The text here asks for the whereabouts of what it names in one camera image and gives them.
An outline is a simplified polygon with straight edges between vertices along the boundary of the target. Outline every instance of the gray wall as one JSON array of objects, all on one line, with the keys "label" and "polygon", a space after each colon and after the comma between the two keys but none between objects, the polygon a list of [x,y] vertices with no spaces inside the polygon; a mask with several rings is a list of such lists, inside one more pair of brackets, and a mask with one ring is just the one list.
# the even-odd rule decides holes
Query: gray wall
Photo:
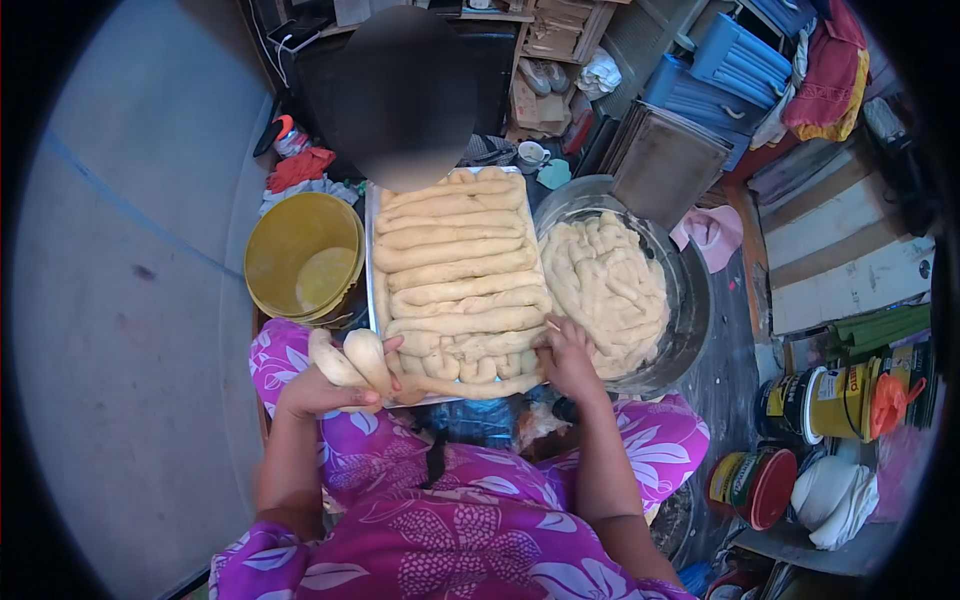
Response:
[{"label": "gray wall", "polygon": [[127,0],[66,81],[25,190],[13,342],[29,437],[107,587],[152,598],[252,515],[243,250],[270,108],[232,0]]}]

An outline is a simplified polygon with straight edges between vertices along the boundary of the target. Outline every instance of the woman's left hand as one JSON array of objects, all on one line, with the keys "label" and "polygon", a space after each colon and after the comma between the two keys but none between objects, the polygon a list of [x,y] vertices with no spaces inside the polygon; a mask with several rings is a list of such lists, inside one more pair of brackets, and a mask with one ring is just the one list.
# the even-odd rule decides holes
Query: woman's left hand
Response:
[{"label": "woman's left hand", "polygon": [[[403,344],[403,336],[385,340],[383,353],[389,354]],[[394,390],[400,383],[391,373]],[[283,408],[301,419],[315,419],[346,406],[372,406],[380,401],[380,394],[366,388],[341,388],[333,385],[315,364],[311,364],[283,387],[277,408]]]}]

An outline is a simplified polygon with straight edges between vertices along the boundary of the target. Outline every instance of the teal cloth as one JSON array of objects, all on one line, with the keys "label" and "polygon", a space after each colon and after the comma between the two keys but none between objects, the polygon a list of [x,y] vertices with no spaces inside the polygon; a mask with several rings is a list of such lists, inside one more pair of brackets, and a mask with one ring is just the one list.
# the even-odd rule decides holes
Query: teal cloth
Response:
[{"label": "teal cloth", "polygon": [[550,189],[557,189],[570,181],[570,165],[562,158],[554,158],[537,173],[537,181]]}]

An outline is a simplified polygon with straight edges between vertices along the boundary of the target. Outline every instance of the purple floral dress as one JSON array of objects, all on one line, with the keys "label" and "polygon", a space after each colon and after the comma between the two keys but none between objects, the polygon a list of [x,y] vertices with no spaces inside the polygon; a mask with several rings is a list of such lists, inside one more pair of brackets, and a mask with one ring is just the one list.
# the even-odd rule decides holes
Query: purple floral dress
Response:
[{"label": "purple floral dress", "polygon": [[[308,365],[308,333],[273,319],[252,344],[251,375],[271,414]],[[697,468],[709,432],[679,395],[623,398],[613,410],[647,510]],[[531,465],[448,444],[443,477],[420,490],[429,444],[389,411],[336,411],[317,428],[324,488],[347,512],[322,541],[255,523],[213,558],[211,598],[692,598],[632,578],[570,512],[577,450]]]}]

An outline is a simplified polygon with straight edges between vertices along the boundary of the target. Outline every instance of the yellow bucket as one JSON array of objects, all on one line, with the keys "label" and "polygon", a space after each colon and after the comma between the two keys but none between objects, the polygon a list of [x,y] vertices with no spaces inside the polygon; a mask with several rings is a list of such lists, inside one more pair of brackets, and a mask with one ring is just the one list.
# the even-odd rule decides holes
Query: yellow bucket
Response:
[{"label": "yellow bucket", "polygon": [[871,399],[882,362],[871,358],[866,363],[831,369],[817,376],[810,401],[810,428],[815,434],[863,443],[873,439]]},{"label": "yellow bucket", "polygon": [[[312,305],[305,306],[298,298],[300,271],[318,252],[330,249],[343,249],[338,252],[342,260],[311,289]],[[296,194],[274,206],[253,228],[244,257],[247,289],[271,317],[314,325],[337,321],[345,317],[337,313],[360,278],[365,254],[363,224],[352,206],[329,194]]]}]

